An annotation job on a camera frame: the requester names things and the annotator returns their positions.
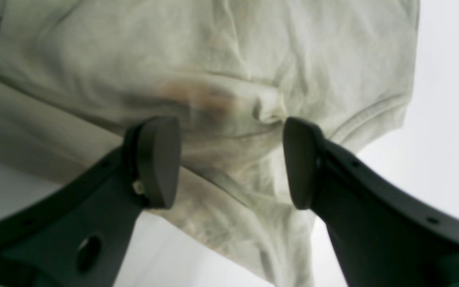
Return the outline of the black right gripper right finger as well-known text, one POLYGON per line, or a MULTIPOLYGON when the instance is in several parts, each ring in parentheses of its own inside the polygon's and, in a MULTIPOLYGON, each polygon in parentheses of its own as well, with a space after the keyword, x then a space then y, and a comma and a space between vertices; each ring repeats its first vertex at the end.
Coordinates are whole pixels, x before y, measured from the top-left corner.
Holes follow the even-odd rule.
POLYGON ((289 117, 288 187, 325 223, 349 287, 459 287, 459 220, 394 187, 321 129, 289 117))

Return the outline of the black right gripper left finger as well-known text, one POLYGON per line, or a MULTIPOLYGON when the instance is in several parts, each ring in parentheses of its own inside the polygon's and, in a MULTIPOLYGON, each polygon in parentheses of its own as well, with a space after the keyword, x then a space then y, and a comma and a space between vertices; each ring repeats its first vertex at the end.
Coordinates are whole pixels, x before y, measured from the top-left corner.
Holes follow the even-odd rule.
POLYGON ((181 131, 157 116, 53 195, 0 220, 0 287, 111 287, 144 209, 177 194, 181 131))

